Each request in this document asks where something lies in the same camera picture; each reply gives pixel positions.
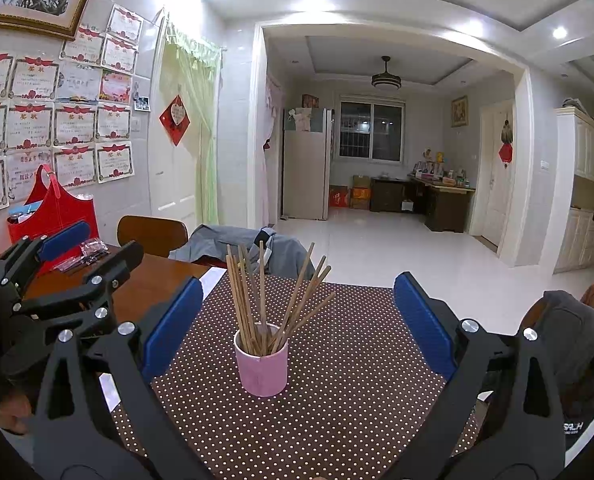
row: white tile floor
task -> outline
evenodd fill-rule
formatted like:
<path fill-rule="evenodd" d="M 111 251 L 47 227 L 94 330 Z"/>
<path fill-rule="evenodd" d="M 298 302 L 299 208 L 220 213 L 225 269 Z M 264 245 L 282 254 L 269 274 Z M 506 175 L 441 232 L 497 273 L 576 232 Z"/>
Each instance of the white tile floor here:
<path fill-rule="evenodd" d="M 429 296 L 489 332 L 515 333 L 545 290 L 580 298 L 594 282 L 594 267 L 554 276 L 536 266 L 507 267 L 475 238 L 434 233 L 421 216 L 331 208 L 328 221 L 290 219 L 275 228 L 306 248 L 315 242 L 313 262 L 328 256 L 329 282 L 391 288 L 397 275 L 410 270 Z"/>

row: pink cup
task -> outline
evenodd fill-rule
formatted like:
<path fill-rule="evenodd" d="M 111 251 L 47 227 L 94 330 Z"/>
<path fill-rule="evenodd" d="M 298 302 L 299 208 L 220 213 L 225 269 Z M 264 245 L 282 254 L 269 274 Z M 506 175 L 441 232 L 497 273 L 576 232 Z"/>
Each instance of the pink cup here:
<path fill-rule="evenodd" d="M 276 325 L 267 325 L 273 334 L 279 330 Z M 279 352 L 263 357 L 245 353 L 239 347 L 240 343 L 237 330 L 234 338 L 235 355 L 239 379 L 244 389 L 256 397 L 272 397 L 280 393 L 288 383 L 288 341 Z"/>

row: wooden chair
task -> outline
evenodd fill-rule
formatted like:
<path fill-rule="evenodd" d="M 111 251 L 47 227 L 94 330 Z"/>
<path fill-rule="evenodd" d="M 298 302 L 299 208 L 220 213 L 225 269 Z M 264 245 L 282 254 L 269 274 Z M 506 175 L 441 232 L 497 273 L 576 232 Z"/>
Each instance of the wooden chair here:
<path fill-rule="evenodd" d="M 121 246 L 135 240 L 146 254 L 167 258 L 188 241 L 188 230 L 178 220 L 128 215 L 117 225 L 117 240 Z"/>

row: refrigerator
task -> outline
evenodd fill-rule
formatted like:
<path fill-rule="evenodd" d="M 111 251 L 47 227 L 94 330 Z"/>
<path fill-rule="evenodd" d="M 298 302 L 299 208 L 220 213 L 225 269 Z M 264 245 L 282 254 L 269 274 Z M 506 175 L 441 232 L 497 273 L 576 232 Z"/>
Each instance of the refrigerator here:
<path fill-rule="evenodd" d="M 333 110 L 289 108 L 283 117 L 282 215 L 328 219 Z"/>

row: window frame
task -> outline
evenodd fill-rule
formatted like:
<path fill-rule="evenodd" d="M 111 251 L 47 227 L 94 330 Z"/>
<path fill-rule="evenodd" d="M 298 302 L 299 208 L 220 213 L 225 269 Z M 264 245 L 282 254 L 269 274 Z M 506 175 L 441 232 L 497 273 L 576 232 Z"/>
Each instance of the window frame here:
<path fill-rule="evenodd" d="M 363 156 L 345 156 L 340 155 L 341 148 L 341 104 L 342 103 L 358 103 L 371 105 L 371 139 L 369 144 L 368 157 Z M 336 101 L 336 115 L 338 120 L 335 121 L 335 151 L 334 159 L 348 162 L 368 162 L 370 164 L 386 164 L 388 166 L 401 166 L 404 163 L 404 139 L 406 131 L 406 102 L 399 99 L 390 99 L 388 97 L 379 97 L 372 95 L 355 95 L 342 94 L 337 96 Z M 375 137 L 375 105 L 391 106 L 401 108 L 401 134 L 399 142 L 399 160 L 383 160 L 382 158 L 373 158 L 373 142 Z"/>

